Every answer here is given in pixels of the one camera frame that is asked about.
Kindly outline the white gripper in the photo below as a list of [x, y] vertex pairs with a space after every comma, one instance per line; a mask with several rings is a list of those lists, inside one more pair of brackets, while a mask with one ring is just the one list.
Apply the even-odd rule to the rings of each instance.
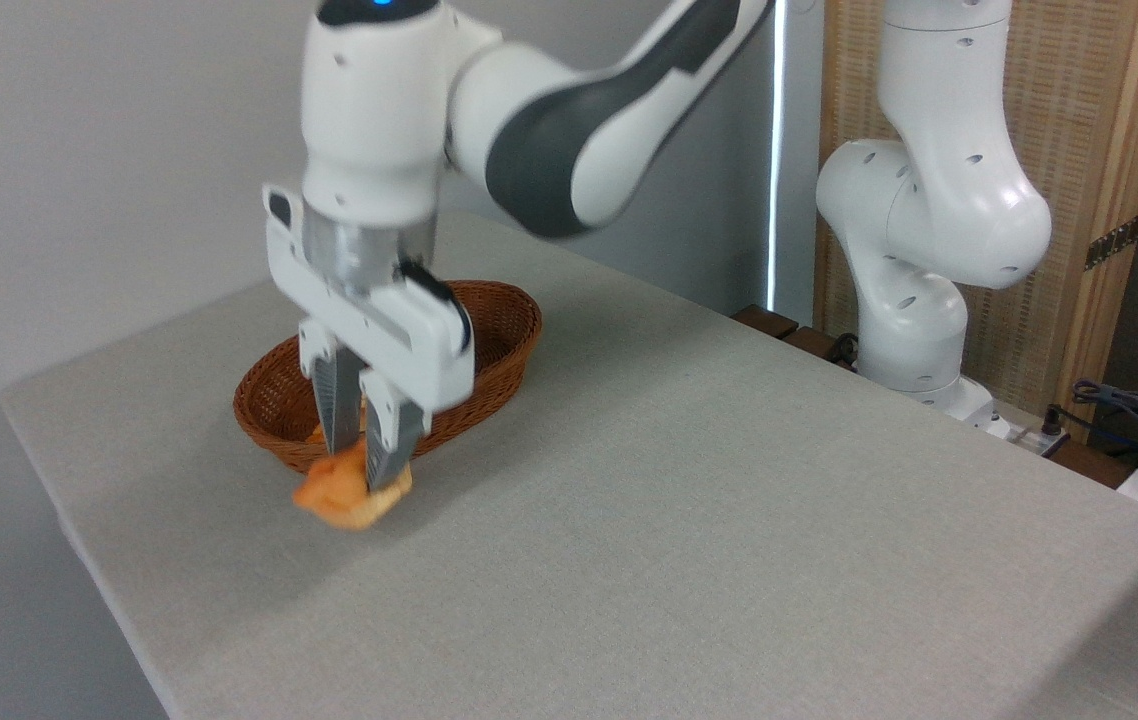
[[[472, 395], [470, 318], [450, 295], [418, 279], [391, 279], [349, 299], [304, 259], [299, 197], [272, 184], [262, 197], [269, 274], [314, 318], [299, 325], [299, 364], [312, 383], [325, 450], [337, 455], [358, 442], [363, 395], [365, 479], [378, 491], [409, 467], [426, 433], [423, 409], [442, 413]], [[362, 359], [373, 370], [363, 370]]]

